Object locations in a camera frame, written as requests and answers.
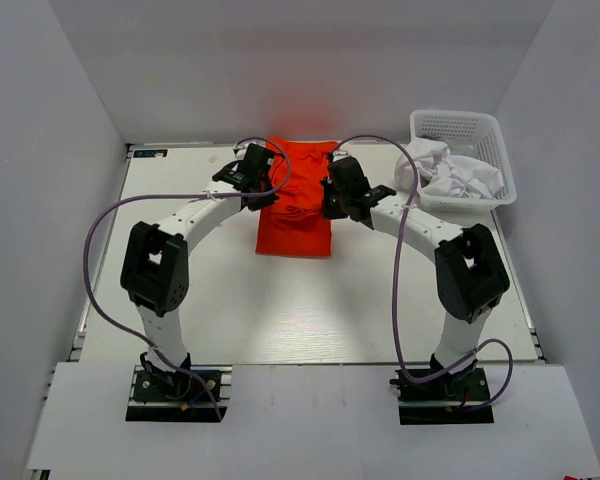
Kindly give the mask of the orange t shirt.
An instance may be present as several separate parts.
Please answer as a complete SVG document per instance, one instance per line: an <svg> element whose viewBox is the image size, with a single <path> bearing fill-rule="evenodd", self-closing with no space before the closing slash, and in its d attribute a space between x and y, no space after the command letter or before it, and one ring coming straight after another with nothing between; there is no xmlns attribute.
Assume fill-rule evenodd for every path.
<svg viewBox="0 0 600 480"><path fill-rule="evenodd" d="M260 211L255 252L260 255L328 258L332 253L330 221L323 216L323 187L327 155L336 141L296 142L270 137L267 147L284 151L292 162L277 155L270 170L279 199Z"/></svg>

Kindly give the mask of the white t shirt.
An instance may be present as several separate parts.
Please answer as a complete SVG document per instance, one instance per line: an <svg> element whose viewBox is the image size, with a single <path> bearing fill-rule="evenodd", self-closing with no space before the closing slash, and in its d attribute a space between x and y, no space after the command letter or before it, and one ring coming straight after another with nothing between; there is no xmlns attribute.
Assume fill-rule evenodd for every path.
<svg viewBox="0 0 600 480"><path fill-rule="evenodd" d="M473 157L452 154L444 142L415 138L405 149L419 175L420 196L495 200L504 188L498 168Z"/></svg>

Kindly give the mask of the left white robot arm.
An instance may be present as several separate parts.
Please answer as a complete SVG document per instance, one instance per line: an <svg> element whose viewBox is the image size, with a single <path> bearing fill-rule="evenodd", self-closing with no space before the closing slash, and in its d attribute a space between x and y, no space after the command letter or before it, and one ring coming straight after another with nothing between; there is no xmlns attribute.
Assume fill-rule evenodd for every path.
<svg viewBox="0 0 600 480"><path fill-rule="evenodd" d="M191 387L191 357L179 315L189 286L189 256L216 227L244 209L257 211L277 199L270 169L279 153L249 143L212 176L200 199L191 200L157 223L131 229L120 283L142 319L150 346L141 365L168 398Z"/></svg>

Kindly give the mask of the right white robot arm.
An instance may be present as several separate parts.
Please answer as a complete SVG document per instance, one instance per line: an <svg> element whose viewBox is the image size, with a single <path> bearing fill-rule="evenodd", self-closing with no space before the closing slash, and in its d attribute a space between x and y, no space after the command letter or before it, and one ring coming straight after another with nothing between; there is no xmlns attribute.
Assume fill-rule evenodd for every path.
<svg viewBox="0 0 600 480"><path fill-rule="evenodd" d="M441 397L452 399L468 385L467 374L487 346L481 335L487 319L510 287L510 279L491 230L449 223L414 206L410 194L385 185L372 186L359 161L349 155L330 155L322 180L324 214L348 218L372 231L396 239L431 262L437 297L445 317L429 373L404 379L415 385L432 384Z"/></svg>

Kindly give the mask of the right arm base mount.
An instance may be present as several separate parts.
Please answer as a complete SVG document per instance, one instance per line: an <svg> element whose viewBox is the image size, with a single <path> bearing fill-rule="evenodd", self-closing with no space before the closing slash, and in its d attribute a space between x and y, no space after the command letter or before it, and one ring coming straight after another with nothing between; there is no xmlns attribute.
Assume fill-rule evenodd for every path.
<svg viewBox="0 0 600 480"><path fill-rule="evenodd" d="M486 425L494 423L491 405L478 406L491 399L483 368L461 378L449 391L434 382L414 384L400 370L389 385L397 394L402 426Z"/></svg>

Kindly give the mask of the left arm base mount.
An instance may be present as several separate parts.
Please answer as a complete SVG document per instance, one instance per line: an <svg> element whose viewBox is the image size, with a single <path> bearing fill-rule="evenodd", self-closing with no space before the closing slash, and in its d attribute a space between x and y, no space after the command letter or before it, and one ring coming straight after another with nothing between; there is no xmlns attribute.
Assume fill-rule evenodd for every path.
<svg viewBox="0 0 600 480"><path fill-rule="evenodd" d="M220 415L209 395L197 380L187 380L180 393L165 393L151 375L136 365L127 402L126 422L219 423L229 407L232 384L231 366L196 366L211 390Z"/></svg>

